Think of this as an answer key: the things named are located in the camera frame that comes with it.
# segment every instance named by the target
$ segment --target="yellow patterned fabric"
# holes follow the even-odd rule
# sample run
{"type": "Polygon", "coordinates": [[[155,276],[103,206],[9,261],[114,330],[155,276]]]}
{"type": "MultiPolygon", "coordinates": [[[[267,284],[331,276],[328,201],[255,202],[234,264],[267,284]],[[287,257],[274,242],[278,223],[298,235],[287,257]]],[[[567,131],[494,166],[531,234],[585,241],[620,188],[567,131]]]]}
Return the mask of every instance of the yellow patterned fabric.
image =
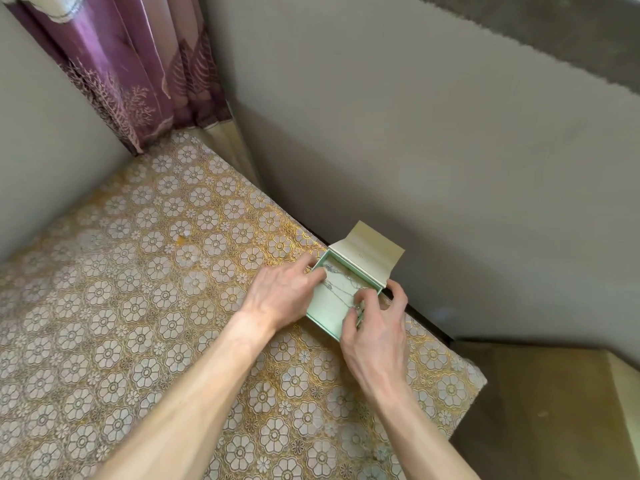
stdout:
{"type": "MultiPolygon", "coordinates": [[[[176,132],[0,274],[0,478],[91,475],[239,308],[260,265],[324,248],[176,132]]],[[[407,382],[445,436],[484,385],[406,318],[407,382]]],[[[339,345],[307,319],[263,350],[205,478],[403,478],[339,345]]]]}

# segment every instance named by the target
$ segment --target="forearm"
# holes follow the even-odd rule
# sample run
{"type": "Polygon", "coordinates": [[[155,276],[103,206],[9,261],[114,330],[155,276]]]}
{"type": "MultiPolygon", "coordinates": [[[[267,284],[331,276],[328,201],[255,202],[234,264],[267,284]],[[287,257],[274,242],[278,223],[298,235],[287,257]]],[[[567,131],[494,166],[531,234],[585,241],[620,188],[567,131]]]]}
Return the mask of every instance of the forearm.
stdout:
{"type": "Polygon", "coordinates": [[[404,382],[380,386],[372,401],[407,479],[479,480],[404,382]]]}
{"type": "Polygon", "coordinates": [[[99,480],[200,480],[228,411],[273,332],[236,314],[96,475],[99,480]]]}

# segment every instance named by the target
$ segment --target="left hand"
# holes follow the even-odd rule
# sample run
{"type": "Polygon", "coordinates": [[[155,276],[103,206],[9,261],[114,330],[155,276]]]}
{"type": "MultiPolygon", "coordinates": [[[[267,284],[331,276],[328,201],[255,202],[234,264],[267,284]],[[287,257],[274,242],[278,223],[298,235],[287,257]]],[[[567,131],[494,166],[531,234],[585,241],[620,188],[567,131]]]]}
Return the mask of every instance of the left hand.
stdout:
{"type": "Polygon", "coordinates": [[[260,320],[272,333],[302,318],[314,288],[326,278],[324,267],[305,273],[315,261],[311,254],[305,253],[293,263],[261,267],[239,313],[260,320]]]}

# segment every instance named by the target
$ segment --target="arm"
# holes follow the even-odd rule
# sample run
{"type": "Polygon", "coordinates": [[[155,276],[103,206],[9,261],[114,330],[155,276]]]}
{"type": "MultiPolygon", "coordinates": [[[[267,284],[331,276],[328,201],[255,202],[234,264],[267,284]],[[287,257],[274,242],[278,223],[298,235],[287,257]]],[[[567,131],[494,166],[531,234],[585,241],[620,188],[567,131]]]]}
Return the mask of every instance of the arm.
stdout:
{"type": "Polygon", "coordinates": [[[408,479],[479,480],[420,409],[405,382],[407,298],[398,283],[389,280],[388,286],[394,293],[388,310],[380,310],[375,291],[356,293],[354,303],[365,303],[364,320],[357,330],[355,310],[347,313],[340,339],[344,359],[380,417],[408,479]]]}
{"type": "Polygon", "coordinates": [[[276,330],[302,317],[324,269],[264,267],[219,338],[98,471],[96,480],[201,480],[231,404],[276,330]]]}

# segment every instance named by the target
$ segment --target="floral mattress cover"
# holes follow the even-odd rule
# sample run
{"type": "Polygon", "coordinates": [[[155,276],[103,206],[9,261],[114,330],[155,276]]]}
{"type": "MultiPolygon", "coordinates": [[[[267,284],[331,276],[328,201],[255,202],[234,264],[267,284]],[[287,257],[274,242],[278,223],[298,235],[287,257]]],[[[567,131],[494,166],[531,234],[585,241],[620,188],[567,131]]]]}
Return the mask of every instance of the floral mattress cover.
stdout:
{"type": "MultiPolygon", "coordinates": [[[[0,478],[82,479],[217,338],[260,265],[324,247],[199,139],[174,132],[0,271],[0,478]]],[[[449,437],[483,375],[406,316],[406,377],[449,437]]],[[[205,475],[404,478],[308,319],[263,350],[205,475]]]]}

